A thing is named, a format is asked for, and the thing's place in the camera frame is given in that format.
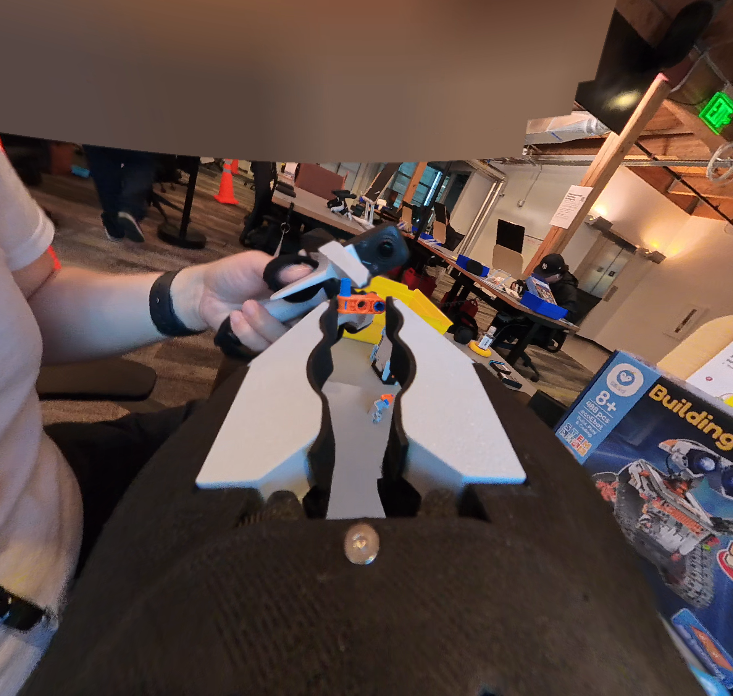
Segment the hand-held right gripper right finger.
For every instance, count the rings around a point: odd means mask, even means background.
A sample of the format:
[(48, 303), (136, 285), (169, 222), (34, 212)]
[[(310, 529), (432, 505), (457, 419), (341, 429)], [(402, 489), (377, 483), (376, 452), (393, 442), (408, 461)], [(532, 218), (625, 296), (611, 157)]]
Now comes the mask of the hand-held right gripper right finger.
[(524, 484), (489, 370), (399, 299), (387, 299), (385, 331), (399, 385), (378, 479), (385, 515), (415, 517), (434, 493), (460, 508), (476, 486)]

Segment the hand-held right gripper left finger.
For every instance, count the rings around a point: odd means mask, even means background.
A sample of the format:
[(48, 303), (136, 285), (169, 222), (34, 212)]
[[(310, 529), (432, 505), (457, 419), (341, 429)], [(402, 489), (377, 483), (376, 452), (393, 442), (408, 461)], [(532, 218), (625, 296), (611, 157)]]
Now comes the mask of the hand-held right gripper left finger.
[(198, 472), (199, 489), (252, 489), (263, 499), (289, 491), (306, 515), (324, 518), (335, 466), (335, 437), (323, 392), (339, 340), (337, 301), (316, 306), (243, 376)]

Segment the orange connector with blue pins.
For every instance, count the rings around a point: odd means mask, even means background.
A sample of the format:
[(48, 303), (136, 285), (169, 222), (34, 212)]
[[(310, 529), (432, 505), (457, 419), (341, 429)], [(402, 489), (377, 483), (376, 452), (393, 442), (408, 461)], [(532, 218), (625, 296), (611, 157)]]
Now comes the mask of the orange connector with blue pins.
[(377, 293), (355, 290), (349, 278), (340, 279), (336, 295), (337, 312), (340, 315), (376, 316), (386, 311), (386, 302)]

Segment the person's left forearm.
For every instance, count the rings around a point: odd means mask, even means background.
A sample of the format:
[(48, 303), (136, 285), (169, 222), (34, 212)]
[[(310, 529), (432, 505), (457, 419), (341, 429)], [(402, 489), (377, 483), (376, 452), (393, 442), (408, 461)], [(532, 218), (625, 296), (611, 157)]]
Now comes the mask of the person's left forearm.
[(52, 273), (27, 299), (40, 329), (42, 363), (121, 356), (162, 342), (150, 314), (150, 292), (162, 276), (69, 267)]

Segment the person's left hand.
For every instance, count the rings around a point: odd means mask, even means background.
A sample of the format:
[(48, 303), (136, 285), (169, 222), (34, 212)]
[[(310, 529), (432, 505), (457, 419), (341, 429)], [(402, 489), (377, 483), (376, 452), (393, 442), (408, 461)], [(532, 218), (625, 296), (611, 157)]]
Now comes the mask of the person's left hand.
[(187, 329), (197, 331), (219, 329), (229, 318), (244, 348), (252, 353), (266, 350), (289, 331), (262, 304), (272, 293), (263, 279), (271, 259), (250, 250), (182, 269), (170, 288), (174, 314)]

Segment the yellow plastic bin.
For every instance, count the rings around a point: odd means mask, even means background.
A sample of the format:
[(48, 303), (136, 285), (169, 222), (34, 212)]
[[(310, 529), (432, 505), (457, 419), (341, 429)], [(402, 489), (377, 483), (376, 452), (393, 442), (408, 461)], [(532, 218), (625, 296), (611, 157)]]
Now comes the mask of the yellow plastic bin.
[[(452, 324), (452, 321), (420, 290), (410, 290), (407, 285), (401, 282), (396, 282), (386, 277), (375, 277), (366, 289), (370, 292), (377, 293), (382, 299), (387, 299), (388, 297), (399, 299), (439, 334), (445, 334)], [(344, 338), (371, 345), (377, 344), (385, 323), (386, 314), (375, 315), (371, 324), (366, 328), (356, 333), (344, 332)]]

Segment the orange traffic cone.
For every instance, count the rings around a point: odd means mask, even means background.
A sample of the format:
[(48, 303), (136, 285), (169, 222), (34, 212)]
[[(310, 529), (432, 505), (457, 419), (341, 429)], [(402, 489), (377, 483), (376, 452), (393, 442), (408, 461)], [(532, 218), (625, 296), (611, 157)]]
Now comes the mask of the orange traffic cone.
[(214, 199), (222, 205), (238, 206), (240, 203), (234, 193), (234, 176), (238, 173), (238, 159), (224, 159), (221, 180)]

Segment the black wristband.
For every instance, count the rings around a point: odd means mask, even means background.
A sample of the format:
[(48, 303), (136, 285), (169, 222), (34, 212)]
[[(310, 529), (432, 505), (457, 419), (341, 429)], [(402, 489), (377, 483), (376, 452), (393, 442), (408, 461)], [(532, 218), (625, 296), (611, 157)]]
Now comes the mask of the black wristband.
[(165, 337), (189, 337), (203, 334), (206, 331), (206, 329), (189, 329), (175, 312), (171, 286), (180, 272), (179, 269), (161, 274), (150, 288), (150, 319), (157, 331)]

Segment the black floor stand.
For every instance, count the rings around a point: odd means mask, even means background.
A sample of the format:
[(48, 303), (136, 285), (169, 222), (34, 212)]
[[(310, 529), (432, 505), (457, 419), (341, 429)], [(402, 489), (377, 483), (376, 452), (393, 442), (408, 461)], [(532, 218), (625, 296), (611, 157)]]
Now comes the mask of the black floor stand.
[(197, 178), (200, 168), (199, 156), (184, 157), (188, 173), (186, 184), (186, 195), (182, 208), (181, 217), (178, 223), (172, 223), (164, 219), (157, 228), (158, 238), (171, 246), (181, 249), (203, 250), (207, 246), (206, 236), (201, 231), (191, 226), (191, 211), (194, 204)]

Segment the white paper notice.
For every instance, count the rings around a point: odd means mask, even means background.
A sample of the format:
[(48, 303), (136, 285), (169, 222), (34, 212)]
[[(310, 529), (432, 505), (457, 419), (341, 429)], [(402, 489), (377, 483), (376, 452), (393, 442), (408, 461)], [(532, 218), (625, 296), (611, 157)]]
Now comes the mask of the white paper notice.
[(552, 227), (568, 230), (592, 191), (591, 186), (572, 185), (569, 187), (549, 224)]

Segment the blue robot kit box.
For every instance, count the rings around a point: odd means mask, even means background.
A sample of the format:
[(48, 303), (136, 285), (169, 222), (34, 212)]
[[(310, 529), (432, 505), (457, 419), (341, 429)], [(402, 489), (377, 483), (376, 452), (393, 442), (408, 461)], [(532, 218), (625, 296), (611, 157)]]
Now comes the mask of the blue robot kit box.
[(725, 361), (685, 380), (615, 351), (555, 426), (708, 694), (732, 690), (731, 413)]

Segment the white t-shirt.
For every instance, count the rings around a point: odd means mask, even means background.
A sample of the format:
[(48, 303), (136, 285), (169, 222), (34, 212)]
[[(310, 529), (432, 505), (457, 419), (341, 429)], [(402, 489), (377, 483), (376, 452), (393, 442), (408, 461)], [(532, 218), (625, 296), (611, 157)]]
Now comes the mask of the white t-shirt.
[(53, 277), (53, 225), (1, 154), (1, 694), (17, 694), (58, 628), (78, 566), (78, 482), (42, 424), (42, 335), (30, 301)]

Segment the black hanging panel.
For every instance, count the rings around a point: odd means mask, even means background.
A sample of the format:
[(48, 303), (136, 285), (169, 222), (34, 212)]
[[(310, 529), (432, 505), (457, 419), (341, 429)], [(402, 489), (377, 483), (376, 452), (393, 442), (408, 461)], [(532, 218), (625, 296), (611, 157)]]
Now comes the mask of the black hanging panel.
[(714, 14), (710, 1), (683, 7), (656, 45), (650, 45), (614, 10), (593, 80), (578, 84), (575, 102), (619, 134), (646, 91), (663, 71), (678, 65), (705, 32)]

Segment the green exit sign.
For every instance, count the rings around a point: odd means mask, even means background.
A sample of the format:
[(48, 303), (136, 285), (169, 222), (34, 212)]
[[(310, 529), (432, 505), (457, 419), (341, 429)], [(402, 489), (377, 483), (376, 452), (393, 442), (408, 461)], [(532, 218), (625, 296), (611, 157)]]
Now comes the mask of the green exit sign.
[(724, 91), (715, 92), (698, 114), (711, 132), (721, 135), (732, 123), (732, 98)]

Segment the wooden post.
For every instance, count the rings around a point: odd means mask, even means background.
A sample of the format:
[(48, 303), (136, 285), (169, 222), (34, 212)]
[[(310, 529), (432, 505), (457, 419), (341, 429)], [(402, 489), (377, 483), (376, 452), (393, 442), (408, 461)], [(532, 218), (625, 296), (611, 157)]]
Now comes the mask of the wooden post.
[(589, 191), (584, 203), (575, 210), (573, 221), (568, 227), (551, 227), (545, 236), (545, 240), (524, 269), (522, 278), (531, 275), (540, 259), (545, 257), (546, 254), (561, 254), (566, 249), (567, 244), (577, 233), (600, 194), (622, 165), (625, 156), (631, 151), (638, 137), (646, 129), (649, 121), (664, 103), (671, 90), (672, 86), (668, 77), (662, 73), (657, 74), (622, 132), (620, 134), (609, 134), (591, 162), (589, 169), (585, 172), (580, 186), (589, 188)]

